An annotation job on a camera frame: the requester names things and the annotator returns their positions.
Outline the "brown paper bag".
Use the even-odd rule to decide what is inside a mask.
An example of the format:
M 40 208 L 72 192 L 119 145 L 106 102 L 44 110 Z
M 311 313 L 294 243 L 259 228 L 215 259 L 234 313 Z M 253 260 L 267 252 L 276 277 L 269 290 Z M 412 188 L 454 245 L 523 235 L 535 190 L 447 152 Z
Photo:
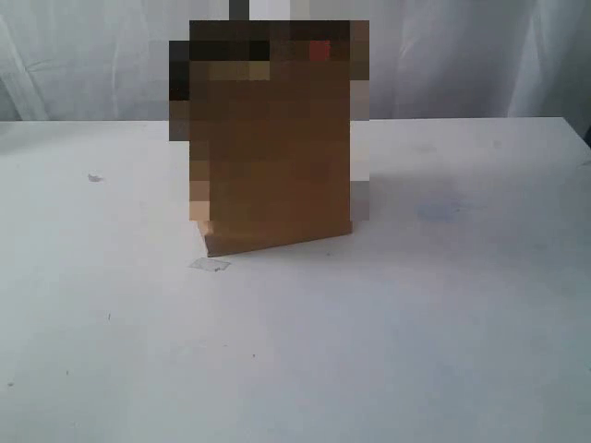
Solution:
M 369 217 L 351 126 L 369 119 L 370 25 L 307 12 L 195 19 L 168 44 L 169 138 L 209 257 L 348 235 Z

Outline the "clear tape piece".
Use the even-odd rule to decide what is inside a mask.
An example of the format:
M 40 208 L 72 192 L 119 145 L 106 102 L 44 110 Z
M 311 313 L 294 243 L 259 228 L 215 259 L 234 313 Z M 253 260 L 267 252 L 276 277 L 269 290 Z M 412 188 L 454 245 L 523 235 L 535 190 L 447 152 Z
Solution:
M 218 272 L 226 270 L 230 265 L 231 263 L 227 261 L 218 260 L 210 257 L 200 257 L 191 262 L 188 266 L 191 269 L 199 269 L 208 272 Z

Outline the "small white paper scrap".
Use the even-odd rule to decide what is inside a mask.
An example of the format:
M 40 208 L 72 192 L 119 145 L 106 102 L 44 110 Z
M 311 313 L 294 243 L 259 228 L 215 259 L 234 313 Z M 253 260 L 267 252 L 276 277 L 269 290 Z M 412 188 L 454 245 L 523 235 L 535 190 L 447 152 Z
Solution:
M 104 178 L 99 175 L 88 174 L 88 180 L 91 183 L 101 183 L 104 181 Z

